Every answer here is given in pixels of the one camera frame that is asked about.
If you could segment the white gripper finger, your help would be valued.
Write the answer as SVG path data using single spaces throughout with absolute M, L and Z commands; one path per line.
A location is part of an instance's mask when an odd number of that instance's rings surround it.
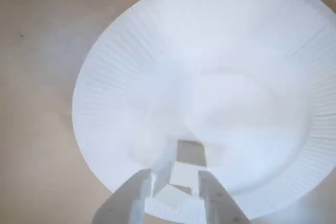
M 209 171 L 198 172 L 199 197 L 210 224 L 249 224 L 249 219 L 218 179 Z
M 122 184 L 95 212 L 92 223 L 143 223 L 145 201 L 151 194 L 150 169 L 142 169 Z

